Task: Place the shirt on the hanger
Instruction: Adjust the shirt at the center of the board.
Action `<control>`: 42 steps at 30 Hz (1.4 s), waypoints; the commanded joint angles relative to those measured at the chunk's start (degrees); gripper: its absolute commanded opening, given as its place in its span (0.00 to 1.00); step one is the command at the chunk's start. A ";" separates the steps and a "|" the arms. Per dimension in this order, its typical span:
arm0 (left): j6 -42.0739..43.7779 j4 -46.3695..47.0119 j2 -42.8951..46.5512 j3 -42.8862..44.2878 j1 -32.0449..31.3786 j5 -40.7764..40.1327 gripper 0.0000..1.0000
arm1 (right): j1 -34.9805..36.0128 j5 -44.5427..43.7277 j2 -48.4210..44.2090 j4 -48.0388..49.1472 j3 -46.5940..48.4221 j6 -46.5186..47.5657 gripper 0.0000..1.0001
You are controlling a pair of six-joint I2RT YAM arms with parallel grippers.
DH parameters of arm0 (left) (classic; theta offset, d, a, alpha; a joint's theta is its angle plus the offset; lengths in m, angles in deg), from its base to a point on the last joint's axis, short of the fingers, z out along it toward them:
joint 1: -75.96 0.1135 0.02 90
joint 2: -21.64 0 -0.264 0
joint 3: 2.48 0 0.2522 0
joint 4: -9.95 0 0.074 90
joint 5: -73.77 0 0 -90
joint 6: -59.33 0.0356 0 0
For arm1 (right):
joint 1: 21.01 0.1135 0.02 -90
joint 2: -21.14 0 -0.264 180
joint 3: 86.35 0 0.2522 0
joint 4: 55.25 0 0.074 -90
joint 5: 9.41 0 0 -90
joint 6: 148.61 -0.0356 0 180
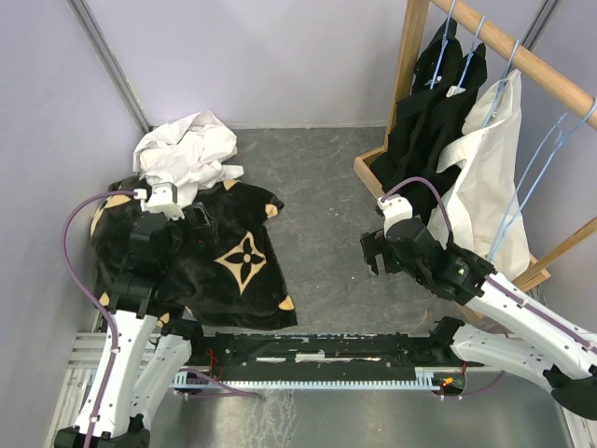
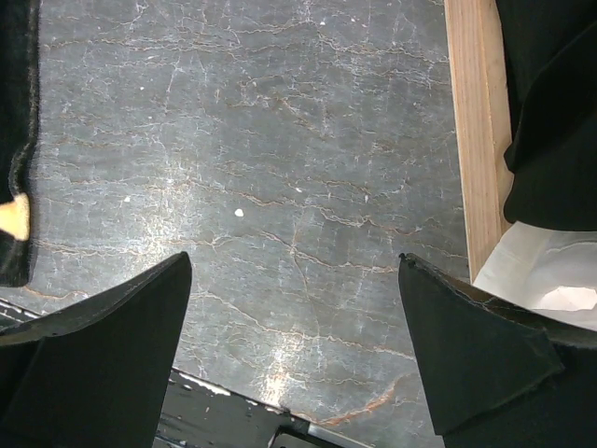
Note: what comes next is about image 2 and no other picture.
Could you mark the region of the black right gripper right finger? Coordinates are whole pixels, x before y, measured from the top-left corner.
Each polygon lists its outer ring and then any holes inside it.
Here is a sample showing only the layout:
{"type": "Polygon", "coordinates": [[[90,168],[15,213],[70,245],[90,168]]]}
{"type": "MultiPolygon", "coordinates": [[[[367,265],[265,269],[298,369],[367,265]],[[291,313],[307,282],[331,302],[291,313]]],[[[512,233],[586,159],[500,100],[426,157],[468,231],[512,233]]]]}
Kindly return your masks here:
{"type": "Polygon", "coordinates": [[[592,447],[596,335],[413,255],[398,284],[428,410],[448,447],[592,447]]]}

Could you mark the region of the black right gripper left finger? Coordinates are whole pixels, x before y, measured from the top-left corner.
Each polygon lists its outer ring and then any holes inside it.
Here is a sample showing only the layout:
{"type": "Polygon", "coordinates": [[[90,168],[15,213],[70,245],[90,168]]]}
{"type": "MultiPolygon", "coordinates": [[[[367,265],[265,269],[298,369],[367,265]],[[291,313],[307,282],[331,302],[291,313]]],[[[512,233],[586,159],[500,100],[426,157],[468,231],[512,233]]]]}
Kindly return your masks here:
{"type": "Polygon", "coordinates": [[[190,294],[187,253],[1,330],[4,447],[150,447],[190,294]]]}

